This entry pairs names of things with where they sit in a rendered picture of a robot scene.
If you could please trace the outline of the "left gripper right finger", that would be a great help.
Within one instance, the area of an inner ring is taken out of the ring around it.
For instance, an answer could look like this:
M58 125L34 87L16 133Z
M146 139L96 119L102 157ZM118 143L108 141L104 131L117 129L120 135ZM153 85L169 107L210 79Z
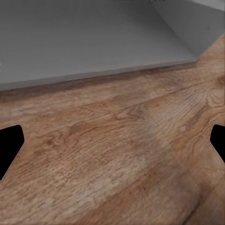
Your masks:
M211 136L210 142L220 155L220 157L225 162L225 127L221 125L214 125Z

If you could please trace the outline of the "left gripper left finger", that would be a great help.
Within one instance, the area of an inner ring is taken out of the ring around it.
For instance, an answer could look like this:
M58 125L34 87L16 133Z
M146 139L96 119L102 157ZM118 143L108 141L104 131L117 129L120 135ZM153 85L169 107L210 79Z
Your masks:
M0 130L0 181L24 143L20 125Z

